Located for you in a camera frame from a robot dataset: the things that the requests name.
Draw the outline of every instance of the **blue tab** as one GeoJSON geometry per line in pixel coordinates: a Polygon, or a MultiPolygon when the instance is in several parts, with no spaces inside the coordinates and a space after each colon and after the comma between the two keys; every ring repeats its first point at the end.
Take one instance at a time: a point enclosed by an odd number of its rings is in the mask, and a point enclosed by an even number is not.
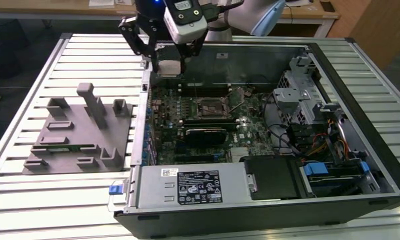
{"type": "Polygon", "coordinates": [[[307,164],[303,166],[303,172],[306,176],[313,174],[311,168],[307,166],[307,164]]]}
{"type": "Polygon", "coordinates": [[[366,173],[368,171],[370,171],[369,166],[368,166],[368,164],[366,164],[365,161],[362,161],[362,162],[360,163],[360,166],[361,166],[362,171],[364,171],[365,173],[366,173]]]}
{"type": "Polygon", "coordinates": [[[305,175],[328,174],[326,166],[322,162],[307,163],[303,166],[305,175]]]}
{"type": "Polygon", "coordinates": [[[107,189],[109,195],[122,195],[122,184],[119,185],[110,185],[107,189]]]}

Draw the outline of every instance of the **wooden desk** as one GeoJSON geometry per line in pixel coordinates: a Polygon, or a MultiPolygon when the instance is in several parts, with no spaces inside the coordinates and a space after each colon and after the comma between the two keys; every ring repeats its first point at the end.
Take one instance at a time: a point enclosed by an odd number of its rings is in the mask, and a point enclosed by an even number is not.
{"type": "MultiPolygon", "coordinates": [[[[115,4],[113,8],[91,9],[89,0],[0,0],[0,18],[9,19],[118,20],[134,13],[133,5],[115,4]]],[[[314,37],[325,37],[338,17],[337,13],[325,12],[314,0],[306,6],[286,7],[278,23],[320,25],[314,37]]]]}

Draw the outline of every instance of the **slotted metal surface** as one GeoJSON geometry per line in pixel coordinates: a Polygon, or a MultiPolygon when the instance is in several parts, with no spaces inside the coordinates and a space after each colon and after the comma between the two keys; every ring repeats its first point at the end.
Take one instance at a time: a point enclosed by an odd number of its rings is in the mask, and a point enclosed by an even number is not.
{"type": "MultiPolygon", "coordinates": [[[[344,39],[291,37],[237,37],[235,40],[299,44],[315,42],[400,161],[400,93],[374,66],[365,62],[366,57],[354,44],[344,39]]],[[[59,41],[0,142],[0,240],[135,239],[114,221],[107,210],[107,186],[113,181],[126,178],[127,171],[55,175],[21,175],[21,171],[49,114],[45,110],[49,98],[65,96],[69,104],[83,103],[77,97],[75,88],[78,83],[90,82],[95,86],[94,94],[101,96],[103,103],[110,103],[117,97],[137,105],[142,76],[139,61],[141,57],[133,55],[123,38],[117,34],[74,34],[69,40],[59,41]]],[[[325,85],[324,89],[334,99],[329,86],[325,85]]],[[[135,114],[137,107],[133,109],[133,121],[135,114]]],[[[127,154],[133,138],[134,130],[130,130],[127,154]]],[[[123,199],[117,196],[113,202],[121,206],[123,199]]],[[[346,224],[333,226],[181,239],[223,238],[400,239],[400,207],[369,213],[346,224]]]]}

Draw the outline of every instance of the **circuit board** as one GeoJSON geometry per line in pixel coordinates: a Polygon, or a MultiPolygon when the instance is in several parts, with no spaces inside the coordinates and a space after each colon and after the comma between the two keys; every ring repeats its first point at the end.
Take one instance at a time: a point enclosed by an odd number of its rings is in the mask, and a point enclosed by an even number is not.
{"type": "Polygon", "coordinates": [[[247,86],[229,88],[221,97],[183,97],[174,89],[151,90],[153,132],[157,165],[203,163],[201,157],[213,156],[213,163],[233,162],[231,149],[245,150],[246,155],[273,154],[271,141],[261,117],[262,93],[247,86]],[[233,121],[235,126],[225,131],[221,144],[186,146],[183,133],[201,127],[186,127],[185,121],[233,121]],[[190,161],[179,162],[182,157],[190,161]]]}

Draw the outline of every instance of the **power supply label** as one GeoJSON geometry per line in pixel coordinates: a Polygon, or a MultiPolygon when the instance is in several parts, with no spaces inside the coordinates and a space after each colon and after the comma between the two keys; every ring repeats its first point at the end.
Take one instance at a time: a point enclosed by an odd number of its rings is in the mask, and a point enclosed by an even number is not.
{"type": "Polygon", "coordinates": [[[222,202],[219,171],[177,173],[177,203],[179,205],[222,202]]]}

